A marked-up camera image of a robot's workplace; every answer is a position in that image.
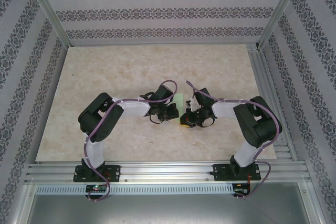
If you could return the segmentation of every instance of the black mounting bracket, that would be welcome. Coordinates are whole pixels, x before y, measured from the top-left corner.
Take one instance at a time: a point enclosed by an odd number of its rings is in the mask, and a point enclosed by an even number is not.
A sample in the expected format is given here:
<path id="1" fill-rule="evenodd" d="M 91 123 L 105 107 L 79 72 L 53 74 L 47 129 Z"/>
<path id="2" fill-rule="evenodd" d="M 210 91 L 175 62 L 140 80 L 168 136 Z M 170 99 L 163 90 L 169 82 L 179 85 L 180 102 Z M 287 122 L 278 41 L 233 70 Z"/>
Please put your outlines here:
<path id="1" fill-rule="evenodd" d="M 120 165 L 102 164 L 96 170 L 102 174 L 109 182 L 119 182 Z M 82 159 L 82 165 L 75 168 L 74 182 L 104 182 Z"/>
<path id="2" fill-rule="evenodd" d="M 215 181 L 244 181 L 248 180 L 261 180 L 259 166 L 255 163 L 241 169 L 239 174 L 234 174 L 230 168 L 230 164 L 215 164 L 213 165 L 213 172 L 210 172 L 214 176 Z"/>

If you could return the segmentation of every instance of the beige marble floor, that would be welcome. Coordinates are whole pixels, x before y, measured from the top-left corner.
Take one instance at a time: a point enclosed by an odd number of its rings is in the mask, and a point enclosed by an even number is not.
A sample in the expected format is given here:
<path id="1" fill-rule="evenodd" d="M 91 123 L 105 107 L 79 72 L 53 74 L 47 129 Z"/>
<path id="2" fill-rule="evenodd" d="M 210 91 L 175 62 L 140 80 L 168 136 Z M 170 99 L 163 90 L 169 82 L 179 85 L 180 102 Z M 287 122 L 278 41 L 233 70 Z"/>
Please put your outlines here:
<path id="1" fill-rule="evenodd" d="M 170 45 L 70 48 L 36 161 L 79 161 L 84 135 L 78 115 L 101 92 L 134 98 L 173 79 L 184 101 L 185 83 L 211 95 L 251 99 L 258 90 L 245 45 Z M 244 141 L 235 119 L 188 129 L 174 120 L 161 125 L 148 117 L 120 119 L 105 141 L 107 161 L 202 161 L 229 159 Z M 273 146 L 260 158 L 276 158 Z"/>

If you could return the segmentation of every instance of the patterned wallpaper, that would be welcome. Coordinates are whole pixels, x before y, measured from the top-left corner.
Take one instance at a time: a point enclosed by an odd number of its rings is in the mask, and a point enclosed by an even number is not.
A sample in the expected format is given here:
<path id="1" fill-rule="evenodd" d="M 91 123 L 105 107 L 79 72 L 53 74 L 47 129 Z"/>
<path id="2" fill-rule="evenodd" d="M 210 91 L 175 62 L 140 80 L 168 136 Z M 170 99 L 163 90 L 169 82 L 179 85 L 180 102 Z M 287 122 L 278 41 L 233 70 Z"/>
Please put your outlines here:
<path id="1" fill-rule="evenodd" d="M 50 0 L 74 45 L 257 42 L 279 0 Z"/>
<path id="2" fill-rule="evenodd" d="M 0 223 L 35 161 L 66 50 L 36 0 L 0 0 Z"/>
<path id="3" fill-rule="evenodd" d="M 335 0 L 291 0 L 264 48 L 300 160 L 336 223 Z"/>

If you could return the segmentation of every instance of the robotic arm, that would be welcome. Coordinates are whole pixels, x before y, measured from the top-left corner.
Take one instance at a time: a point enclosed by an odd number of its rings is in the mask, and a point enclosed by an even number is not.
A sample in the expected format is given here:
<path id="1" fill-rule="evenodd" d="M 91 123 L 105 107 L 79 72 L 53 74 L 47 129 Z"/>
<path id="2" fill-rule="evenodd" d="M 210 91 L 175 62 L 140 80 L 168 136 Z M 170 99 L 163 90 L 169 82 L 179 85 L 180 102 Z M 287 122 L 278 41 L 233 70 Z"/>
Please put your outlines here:
<path id="1" fill-rule="evenodd" d="M 200 91 L 209 95 L 205 88 Z M 254 97 L 250 101 L 258 103 L 271 111 L 262 97 Z M 189 108 L 186 109 L 186 113 L 180 119 L 181 125 L 187 127 L 209 127 L 217 118 L 222 117 L 237 119 L 245 142 L 230 159 L 230 173 L 236 178 L 244 177 L 248 174 L 248 171 L 254 165 L 256 154 L 276 135 L 274 120 L 268 113 L 255 105 L 218 102 L 199 92 L 194 93 L 187 105 Z M 207 119 L 212 119 L 213 122 L 209 126 L 204 126 L 203 123 Z M 282 127 L 278 119 L 277 121 L 281 133 Z"/>
<path id="2" fill-rule="evenodd" d="M 100 174 L 106 172 L 103 158 L 104 139 L 111 133 L 120 118 L 157 115 L 160 123 L 178 118 L 176 104 L 170 104 L 173 94 L 165 85 L 160 85 L 156 92 L 149 92 L 136 99 L 120 100 L 110 97 L 107 93 L 98 95 L 78 117 L 80 129 L 87 136 L 92 134 L 101 122 L 103 118 L 101 114 L 106 113 L 111 106 L 113 108 L 107 113 L 97 131 L 86 141 L 86 158 L 82 159 L 82 166 L 76 168 L 74 180 L 78 182 L 99 180 L 92 168 Z"/>

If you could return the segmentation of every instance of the green block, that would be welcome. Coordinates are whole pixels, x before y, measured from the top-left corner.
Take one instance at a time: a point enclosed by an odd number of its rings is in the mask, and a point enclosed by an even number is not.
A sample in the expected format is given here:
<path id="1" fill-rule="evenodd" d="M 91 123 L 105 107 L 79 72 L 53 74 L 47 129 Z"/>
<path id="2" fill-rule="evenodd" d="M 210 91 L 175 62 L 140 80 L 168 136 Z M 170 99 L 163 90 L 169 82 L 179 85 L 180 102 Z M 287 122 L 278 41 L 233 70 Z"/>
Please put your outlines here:
<path id="1" fill-rule="evenodd" d="M 172 103 L 176 103 L 177 110 L 179 111 L 179 116 L 181 117 L 183 115 L 183 94 L 176 93 L 174 95 Z M 180 123 L 180 117 L 174 119 L 178 124 Z"/>

